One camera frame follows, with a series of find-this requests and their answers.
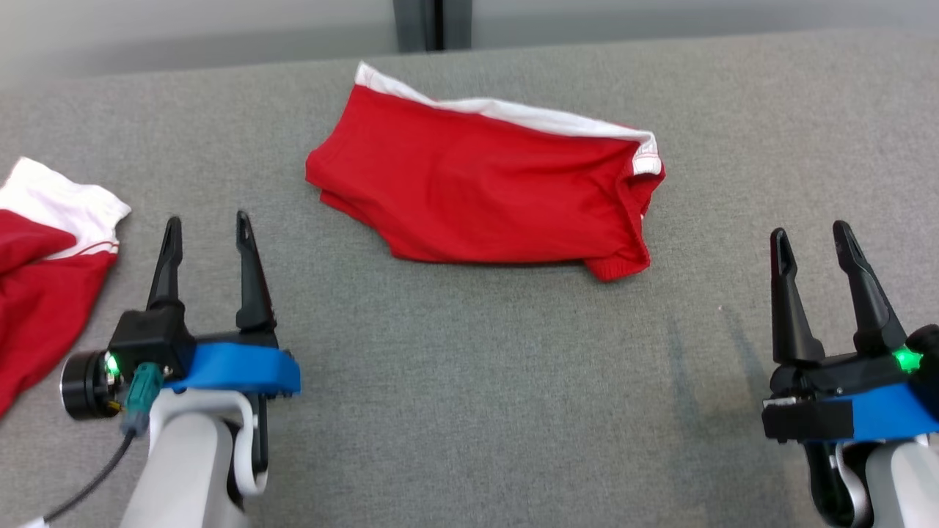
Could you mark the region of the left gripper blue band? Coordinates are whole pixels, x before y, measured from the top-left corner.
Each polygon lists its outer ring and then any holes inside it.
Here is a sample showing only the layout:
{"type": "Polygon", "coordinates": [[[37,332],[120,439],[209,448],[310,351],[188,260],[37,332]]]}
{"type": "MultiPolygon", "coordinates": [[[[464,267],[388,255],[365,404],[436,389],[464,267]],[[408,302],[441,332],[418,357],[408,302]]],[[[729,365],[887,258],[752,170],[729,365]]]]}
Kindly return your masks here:
{"type": "MultiPolygon", "coordinates": [[[[241,258],[241,307],[237,331],[202,335],[186,377],[165,382],[181,393],[188,389],[229,390],[265,397],[292,397],[302,391],[301,368],[272,333],[277,320],[249,215],[237,212],[235,247],[241,258]]],[[[167,221],[156,261],[147,310],[184,310],[178,295],[178,268],[183,260],[182,223],[167,221]]]]}

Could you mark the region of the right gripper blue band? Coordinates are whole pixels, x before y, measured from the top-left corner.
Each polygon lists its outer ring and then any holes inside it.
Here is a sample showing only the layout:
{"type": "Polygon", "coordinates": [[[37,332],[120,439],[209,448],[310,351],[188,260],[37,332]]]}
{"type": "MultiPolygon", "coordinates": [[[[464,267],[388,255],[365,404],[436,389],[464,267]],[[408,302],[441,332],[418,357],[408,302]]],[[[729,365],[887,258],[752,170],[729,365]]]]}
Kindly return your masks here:
{"type": "MultiPolygon", "coordinates": [[[[852,357],[818,369],[778,368],[773,377],[789,377],[789,384],[764,401],[766,438],[835,444],[936,433],[937,361],[919,352],[894,352],[905,346],[907,334],[854,230],[847,221],[836,220],[833,238],[854,304],[855,350],[860,356],[879,357],[852,357]]],[[[811,333],[796,285],[794,251],[783,228],[770,235],[770,264],[772,360],[779,365],[821,363],[824,345],[811,333]]]]}

